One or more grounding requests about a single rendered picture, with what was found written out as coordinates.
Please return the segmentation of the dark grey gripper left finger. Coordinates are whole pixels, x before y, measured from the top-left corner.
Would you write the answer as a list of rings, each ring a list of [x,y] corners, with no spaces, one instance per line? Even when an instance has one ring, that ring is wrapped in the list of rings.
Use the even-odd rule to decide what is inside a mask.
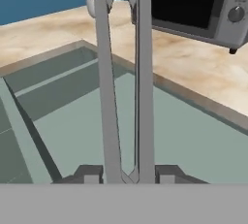
[[[75,184],[103,184],[103,165],[79,165],[69,176],[56,180],[56,183]]]

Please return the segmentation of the grey-green drawer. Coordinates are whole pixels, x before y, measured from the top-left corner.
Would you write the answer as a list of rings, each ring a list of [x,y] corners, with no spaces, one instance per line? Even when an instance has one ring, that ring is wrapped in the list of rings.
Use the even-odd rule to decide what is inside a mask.
[[[104,162],[98,58],[81,47],[4,77],[62,176]],[[208,183],[248,183],[248,130],[154,85],[155,161]]]

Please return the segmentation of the silver microwave oven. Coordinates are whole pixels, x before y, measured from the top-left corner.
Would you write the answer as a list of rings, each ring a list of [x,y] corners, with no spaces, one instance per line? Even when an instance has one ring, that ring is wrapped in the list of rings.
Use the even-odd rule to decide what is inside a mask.
[[[248,43],[248,0],[151,0],[152,27],[228,48]]]

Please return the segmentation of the grey metal tongs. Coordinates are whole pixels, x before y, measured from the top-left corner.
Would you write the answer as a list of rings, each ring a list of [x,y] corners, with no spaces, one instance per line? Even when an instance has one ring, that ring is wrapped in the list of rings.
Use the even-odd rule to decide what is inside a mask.
[[[105,170],[108,183],[155,181],[151,0],[129,0],[137,11],[135,53],[135,166],[121,167],[121,149],[112,69],[109,12],[113,0],[94,0],[99,58]]]

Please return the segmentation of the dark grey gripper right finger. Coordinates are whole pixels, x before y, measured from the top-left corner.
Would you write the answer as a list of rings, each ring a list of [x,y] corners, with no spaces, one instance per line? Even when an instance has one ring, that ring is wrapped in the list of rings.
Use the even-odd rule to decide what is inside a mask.
[[[206,184],[206,181],[203,181],[193,176],[186,175],[178,165],[156,165],[155,182],[158,184],[175,184],[175,183]]]

